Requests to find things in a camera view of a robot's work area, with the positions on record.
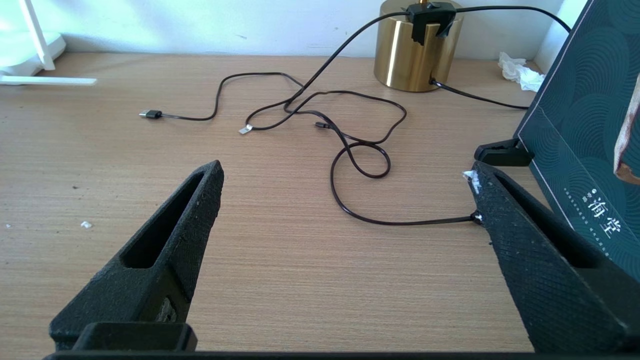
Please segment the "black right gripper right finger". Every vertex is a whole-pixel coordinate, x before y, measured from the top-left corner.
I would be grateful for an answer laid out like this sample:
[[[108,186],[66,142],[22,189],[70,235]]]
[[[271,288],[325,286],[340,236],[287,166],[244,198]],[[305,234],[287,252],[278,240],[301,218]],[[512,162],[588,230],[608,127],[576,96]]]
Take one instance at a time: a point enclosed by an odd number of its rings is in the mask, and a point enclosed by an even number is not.
[[[537,353],[639,352],[635,278],[502,170],[474,162],[470,190]]]

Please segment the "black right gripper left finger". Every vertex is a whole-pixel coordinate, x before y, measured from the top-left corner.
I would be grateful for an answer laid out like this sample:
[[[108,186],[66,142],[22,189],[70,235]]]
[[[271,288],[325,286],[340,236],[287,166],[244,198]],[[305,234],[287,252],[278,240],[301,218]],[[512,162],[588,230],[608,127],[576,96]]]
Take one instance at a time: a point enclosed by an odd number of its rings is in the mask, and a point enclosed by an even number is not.
[[[185,322],[225,174],[219,161],[194,170],[50,322],[58,351],[99,322]]]

